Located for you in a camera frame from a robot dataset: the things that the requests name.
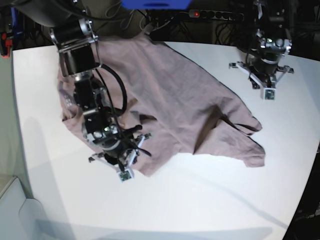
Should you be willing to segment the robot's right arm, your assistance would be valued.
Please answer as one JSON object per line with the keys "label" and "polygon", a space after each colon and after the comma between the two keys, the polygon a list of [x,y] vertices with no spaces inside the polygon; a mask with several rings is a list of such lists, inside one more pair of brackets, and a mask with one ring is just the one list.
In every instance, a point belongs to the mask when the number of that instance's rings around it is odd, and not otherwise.
{"label": "robot's right arm", "polygon": [[[104,18],[90,16],[85,10],[72,6],[69,0],[14,0],[11,5],[34,22],[49,28],[50,37],[57,47],[59,66],[64,78],[73,79],[73,99],[82,111],[81,133],[84,140],[100,151],[89,161],[104,158],[121,170],[129,168],[141,150],[144,136],[134,137],[141,130],[120,127],[118,118],[127,108],[127,92],[111,68],[101,64],[98,37],[92,21]],[[98,69],[111,73],[122,91],[122,108],[114,107],[111,94]]]}

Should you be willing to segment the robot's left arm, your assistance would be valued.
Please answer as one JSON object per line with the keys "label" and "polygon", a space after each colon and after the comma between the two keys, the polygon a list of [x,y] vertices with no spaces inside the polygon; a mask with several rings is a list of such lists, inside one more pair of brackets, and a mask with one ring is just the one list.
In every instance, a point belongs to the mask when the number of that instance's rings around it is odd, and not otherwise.
{"label": "robot's left arm", "polygon": [[254,30],[246,64],[253,89],[270,88],[276,73],[294,73],[289,66],[279,66],[282,57],[292,49],[292,38],[284,0],[254,0]]}

